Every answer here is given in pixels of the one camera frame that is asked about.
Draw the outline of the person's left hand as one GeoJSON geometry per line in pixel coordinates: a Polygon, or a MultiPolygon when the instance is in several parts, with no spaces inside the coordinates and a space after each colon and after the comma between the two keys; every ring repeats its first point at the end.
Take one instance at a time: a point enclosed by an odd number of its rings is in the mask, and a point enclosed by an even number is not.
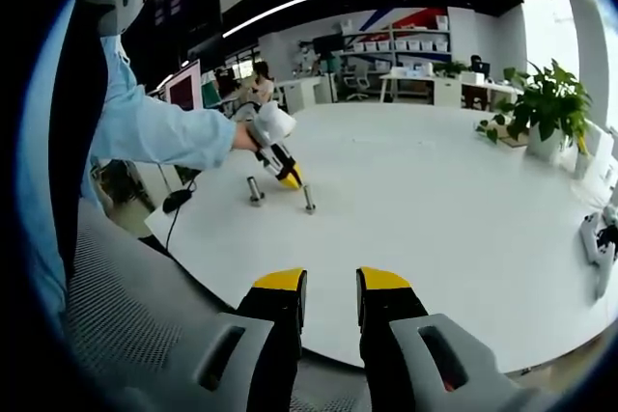
{"type": "Polygon", "coordinates": [[[233,141],[234,150],[257,152],[261,148],[254,137],[252,128],[253,125],[251,123],[236,123],[236,133],[233,141]]]}

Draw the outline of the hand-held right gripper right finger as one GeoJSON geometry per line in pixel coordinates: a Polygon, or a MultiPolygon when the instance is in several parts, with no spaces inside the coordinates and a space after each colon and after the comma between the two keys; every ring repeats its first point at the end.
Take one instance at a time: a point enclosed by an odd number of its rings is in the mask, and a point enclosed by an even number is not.
{"type": "Polygon", "coordinates": [[[520,389],[492,351],[443,314],[429,314],[411,284],[356,270],[360,355],[375,411],[505,411],[520,389]]]}

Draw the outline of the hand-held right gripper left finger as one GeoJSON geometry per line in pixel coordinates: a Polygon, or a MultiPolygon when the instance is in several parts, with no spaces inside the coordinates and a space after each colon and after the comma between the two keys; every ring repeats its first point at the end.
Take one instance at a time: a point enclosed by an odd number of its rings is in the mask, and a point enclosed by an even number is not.
{"type": "Polygon", "coordinates": [[[209,411],[287,411],[302,354],[307,271],[269,273],[232,314],[220,313],[192,380],[209,411]]]}

